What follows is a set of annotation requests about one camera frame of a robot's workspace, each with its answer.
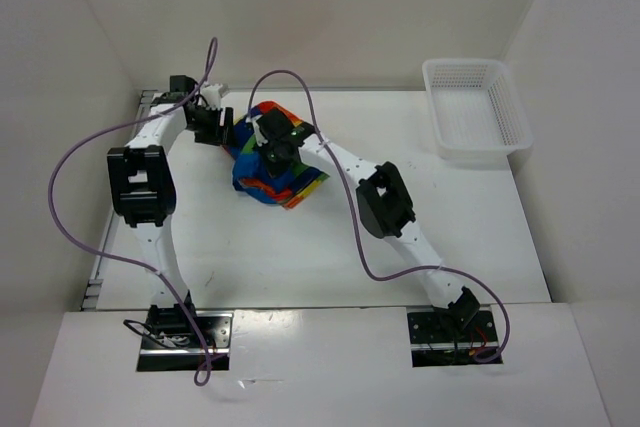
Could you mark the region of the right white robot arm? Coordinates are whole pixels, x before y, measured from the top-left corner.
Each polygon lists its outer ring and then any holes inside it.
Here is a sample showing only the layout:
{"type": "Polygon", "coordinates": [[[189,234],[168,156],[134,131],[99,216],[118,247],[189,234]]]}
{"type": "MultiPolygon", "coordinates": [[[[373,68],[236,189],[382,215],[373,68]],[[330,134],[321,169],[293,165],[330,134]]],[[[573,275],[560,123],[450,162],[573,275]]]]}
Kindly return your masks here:
{"type": "Polygon", "coordinates": [[[251,122],[257,151],[271,174],[281,174],[296,161],[333,167],[347,194],[355,230],[387,242],[416,273],[440,332],[460,340],[474,326],[480,302],[427,240],[416,218],[409,191],[398,168],[387,161],[366,161],[318,133],[308,122],[295,124],[280,109],[260,114],[251,122]]]}

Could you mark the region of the rainbow striped shorts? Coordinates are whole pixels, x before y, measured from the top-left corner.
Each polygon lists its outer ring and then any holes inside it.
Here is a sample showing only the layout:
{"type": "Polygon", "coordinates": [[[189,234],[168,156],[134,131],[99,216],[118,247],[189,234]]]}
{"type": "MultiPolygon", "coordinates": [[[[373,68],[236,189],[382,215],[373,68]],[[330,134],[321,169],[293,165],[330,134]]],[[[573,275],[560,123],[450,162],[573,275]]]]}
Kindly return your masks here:
{"type": "Polygon", "coordinates": [[[274,101],[263,101],[233,124],[225,151],[234,159],[232,185],[255,200],[292,209],[329,178],[302,162],[298,148],[314,127],[274,101]]]}

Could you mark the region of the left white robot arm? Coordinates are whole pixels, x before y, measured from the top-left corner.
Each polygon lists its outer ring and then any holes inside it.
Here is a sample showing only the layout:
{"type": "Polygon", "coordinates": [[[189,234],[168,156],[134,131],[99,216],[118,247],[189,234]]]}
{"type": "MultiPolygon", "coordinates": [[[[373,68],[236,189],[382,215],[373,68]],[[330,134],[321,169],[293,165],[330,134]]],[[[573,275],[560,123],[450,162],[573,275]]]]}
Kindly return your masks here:
{"type": "Polygon", "coordinates": [[[188,76],[171,77],[170,90],[152,100],[137,133],[107,154],[114,211],[132,230],[145,269],[153,277],[147,333],[166,346],[191,345],[200,332],[172,237],[177,190],[168,153],[185,131],[207,145],[235,142],[233,110],[222,106],[227,91],[224,84],[206,82],[198,87],[188,76]]]}

